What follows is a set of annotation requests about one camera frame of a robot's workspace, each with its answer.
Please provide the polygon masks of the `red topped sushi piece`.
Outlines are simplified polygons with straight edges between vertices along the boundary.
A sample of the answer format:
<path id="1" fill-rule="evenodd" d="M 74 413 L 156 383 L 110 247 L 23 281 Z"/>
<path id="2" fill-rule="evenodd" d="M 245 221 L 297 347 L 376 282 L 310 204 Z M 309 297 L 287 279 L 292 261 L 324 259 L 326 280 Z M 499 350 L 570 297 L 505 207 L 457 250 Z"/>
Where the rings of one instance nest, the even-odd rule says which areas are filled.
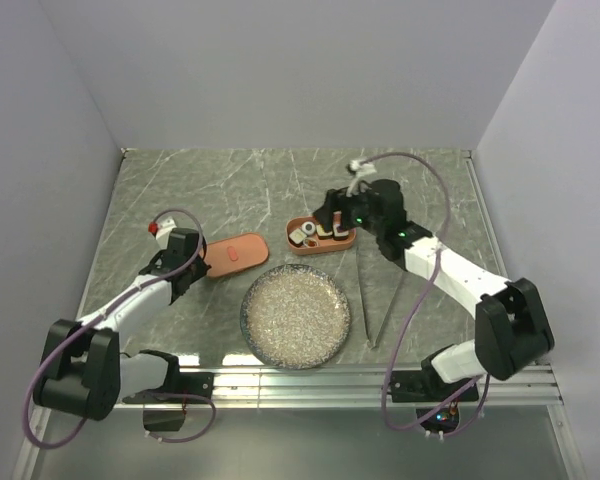
<path id="1" fill-rule="evenodd" d="M 349 238 L 349 231 L 343 229 L 340 225 L 334 227 L 333 237 L 335 240 L 344 241 Z"/>

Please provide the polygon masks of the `cream topped sushi piece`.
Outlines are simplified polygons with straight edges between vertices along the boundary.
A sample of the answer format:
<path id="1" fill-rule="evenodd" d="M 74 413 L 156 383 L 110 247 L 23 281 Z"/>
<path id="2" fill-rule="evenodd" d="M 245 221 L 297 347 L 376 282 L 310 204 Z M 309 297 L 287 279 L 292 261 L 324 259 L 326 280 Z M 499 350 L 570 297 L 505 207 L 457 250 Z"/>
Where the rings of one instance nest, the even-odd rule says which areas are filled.
<path id="1" fill-rule="evenodd" d="M 321 225 L 316 226 L 316 235 L 319 239 L 328 239 L 331 238 L 333 233 L 324 229 Z"/>

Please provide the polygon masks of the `white round sushi piece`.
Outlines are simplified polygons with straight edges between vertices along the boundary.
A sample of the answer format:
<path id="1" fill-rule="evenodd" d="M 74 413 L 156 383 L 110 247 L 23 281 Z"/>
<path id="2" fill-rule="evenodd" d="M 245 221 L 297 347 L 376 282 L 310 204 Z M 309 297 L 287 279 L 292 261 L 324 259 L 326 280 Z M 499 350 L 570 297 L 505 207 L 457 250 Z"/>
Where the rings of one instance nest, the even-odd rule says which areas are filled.
<path id="1" fill-rule="evenodd" d="M 311 221 L 307 221 L 304 222 L 301 225 L 301 230 L 306 234 L 306 235 L 313 235 L 316 231 L 316 225 L 311 222 Z"/>

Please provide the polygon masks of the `orange topped sushi cup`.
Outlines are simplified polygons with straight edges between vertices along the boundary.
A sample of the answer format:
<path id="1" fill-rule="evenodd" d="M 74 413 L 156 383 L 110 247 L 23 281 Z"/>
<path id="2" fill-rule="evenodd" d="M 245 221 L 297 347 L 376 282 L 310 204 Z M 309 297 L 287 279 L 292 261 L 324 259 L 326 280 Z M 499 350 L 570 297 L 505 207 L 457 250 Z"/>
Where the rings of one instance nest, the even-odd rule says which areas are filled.
<path id="1" fill-rule="evenodd" d="M 303 246 L 306 248 L 317 248 L 320 246 L 320 243 L 315 238 L 307 237 L 303 240 Z"/>

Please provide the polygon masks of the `orange lunch box base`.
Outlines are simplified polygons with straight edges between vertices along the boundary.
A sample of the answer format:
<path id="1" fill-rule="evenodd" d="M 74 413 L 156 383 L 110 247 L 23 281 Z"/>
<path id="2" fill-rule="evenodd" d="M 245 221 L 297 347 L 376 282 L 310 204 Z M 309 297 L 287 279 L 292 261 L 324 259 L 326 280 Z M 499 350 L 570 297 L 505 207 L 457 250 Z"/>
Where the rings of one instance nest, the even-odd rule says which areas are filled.
<path id="1" fill-rule="evenodd" d="M 336 222 L 335 222 L 334 226 L 339 225 L 339 215 L 336 215 L 335 220 L 336 220 Z M 288 221 L 288 223 L 286 225 L 285 238 L 286 238 L 287 244 L 289 246 L 289 249 L 295 255 L 303 256 L 303 255 L 325 254 L 325 253 L 344 251 L 344 250 L 348 250 L 349 248 L 351 248 L 355 243 L 356 230 L 349 229 L 348 230 L 349 238 L 344 241 L 335 240 L 333 235 L 331 238 L 328 238 L 328 239 L 319 239 L 318 236 L 316 235 L 316 231 L 313 235 L 307 235 L 307 237 L 315 238 L 319 241 L 320 246 L 317 248 L 306 248 L 303 246 L 303 244 L 300 246 L 295 246 L 295 245 L 291 244 L 288 239 L 288 234 L 296 228 L 301 228 L 301 225 L 307 221 L 313 222 L 316 226 L 319 225 L 316 222 L 316 220 L 314 219 L 314 217 L 311 217 L 311 216 L 292 218 L 291 220 Z"/>

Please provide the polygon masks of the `orange lunch box lid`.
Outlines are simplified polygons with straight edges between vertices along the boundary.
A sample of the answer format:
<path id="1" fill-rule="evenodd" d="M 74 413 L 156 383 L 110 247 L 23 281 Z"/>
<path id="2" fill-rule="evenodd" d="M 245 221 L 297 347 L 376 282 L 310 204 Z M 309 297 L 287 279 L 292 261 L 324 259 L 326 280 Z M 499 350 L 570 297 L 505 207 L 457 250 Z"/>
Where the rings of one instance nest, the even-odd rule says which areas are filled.
<path id="1" fill-rule="evenodd" d="M 262 265 L 269 257 L 264 238 L 257 233 L 244 233 L 207 245 L 205 263 L 209 278 L 221 278 Z"/>

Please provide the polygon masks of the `metal tongs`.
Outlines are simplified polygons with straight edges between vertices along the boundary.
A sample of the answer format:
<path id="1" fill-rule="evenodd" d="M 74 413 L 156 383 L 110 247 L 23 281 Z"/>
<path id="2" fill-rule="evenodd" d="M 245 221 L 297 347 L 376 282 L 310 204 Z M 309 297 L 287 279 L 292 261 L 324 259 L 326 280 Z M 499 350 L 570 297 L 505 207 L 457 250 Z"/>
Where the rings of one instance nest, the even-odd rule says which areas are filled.
<path id="1" fill-rule="evenodd" d="M 388 303 L 388 306 L 386 308 L 383 320 L 379 324 L 377 334 L 375 336 L 373 336 L 372 332 L 371 332 L 371 325 L 373 323 L 375 316 L 369 315 L 369 305 L 377 303 L 377 300 L 372 299 L 372 295 L 371 295 L 370 291 L 368 291 L 368 292 L 365 291 L 365 285 L 363 282 L 362 254 L 361 254 L 361 250 L 360 250 L 359 246 L 357 246 L 355 248 L 355 265 L 356 265 L 356 273 L 357 273 L 357 280 L 358 280 L 359 298 L 360 298 L 360 303 L 361 303 L 363 329 L 364 329 L 364 334 L 365 334 L 365 338 L 366 338 L 366 347 L 369 350 L 376 350 L 381 342 L 381 339 L 384 336 L 387 325 L 393 314 L 395 305 L 397 303 L 399 291 L 400 291 L 401 287 L 403 286 L 405 278 L 406 278 L 406 273 L 403 272 L 399 276 L 397 283 L 395 285 L 395 289 L 394 289 L 393 295 L 391 297 L 391 300 Z"/>

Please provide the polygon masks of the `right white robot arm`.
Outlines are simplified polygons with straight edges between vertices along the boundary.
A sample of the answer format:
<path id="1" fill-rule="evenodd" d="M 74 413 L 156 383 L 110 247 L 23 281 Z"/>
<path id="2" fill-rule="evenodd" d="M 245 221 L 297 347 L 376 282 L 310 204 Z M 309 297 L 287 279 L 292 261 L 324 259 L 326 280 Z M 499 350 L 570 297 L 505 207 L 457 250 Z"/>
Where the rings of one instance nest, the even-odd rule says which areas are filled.
<path id="1" fill-rule="evenodd" d="M 490 375 L 505 381 L 555 346 L 540 293 L 533 282 L 493 274 L 446 247 L 441 238 L 411 221 L 399 184 L 381 179 L 359 193 L 330 189 L 314 211 L 329 230 L 363 229 L 380 253 L 462 306 L 474 320 L 474 337 L 430 355 L 421 364 L 421 388 L 440 400 L 456 384 Z"/>

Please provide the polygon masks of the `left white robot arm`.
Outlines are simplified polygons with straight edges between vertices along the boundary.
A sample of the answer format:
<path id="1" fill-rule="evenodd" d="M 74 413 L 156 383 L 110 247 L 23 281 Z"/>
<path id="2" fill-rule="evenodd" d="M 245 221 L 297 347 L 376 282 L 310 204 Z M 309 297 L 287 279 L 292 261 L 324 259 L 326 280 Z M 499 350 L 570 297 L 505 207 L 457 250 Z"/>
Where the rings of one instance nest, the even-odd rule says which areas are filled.
<path id="1" fill-rule="evenodd" d="M 106 418 L 126 384 L 121 344 L 206 276 L 206 247 L 200 232 L 176 227 L 118 297 L 80 320 L 56 321 L 45 341 L 33 402 L 89 420 Z"/>

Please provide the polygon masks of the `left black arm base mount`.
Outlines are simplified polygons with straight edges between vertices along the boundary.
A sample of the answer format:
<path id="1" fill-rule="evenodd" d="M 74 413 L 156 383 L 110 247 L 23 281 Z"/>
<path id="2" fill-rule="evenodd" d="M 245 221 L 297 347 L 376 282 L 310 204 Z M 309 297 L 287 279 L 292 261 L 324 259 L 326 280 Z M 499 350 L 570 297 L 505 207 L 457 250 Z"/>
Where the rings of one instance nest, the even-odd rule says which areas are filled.
<path id="1" fill-rule="evenodd" d="M 166 386 L 144 389 L 121 398 L 124 404 L 204 404 L 211 400 L 214 374 L 211 372 L 180 372 Z"/>

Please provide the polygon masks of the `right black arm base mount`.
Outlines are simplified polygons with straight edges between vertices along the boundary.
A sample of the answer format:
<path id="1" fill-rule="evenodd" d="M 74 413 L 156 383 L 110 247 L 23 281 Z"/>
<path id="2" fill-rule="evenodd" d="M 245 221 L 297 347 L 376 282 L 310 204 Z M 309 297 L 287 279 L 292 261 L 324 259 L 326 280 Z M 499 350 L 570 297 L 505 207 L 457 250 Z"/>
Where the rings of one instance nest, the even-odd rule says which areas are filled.
<path id="1" fill-rule="evenodd" d="M 470 378 L 445 383 L 433 369 L 394 370 L 389 382 L 393 403 L 441 403 L 470 383 Z"/>

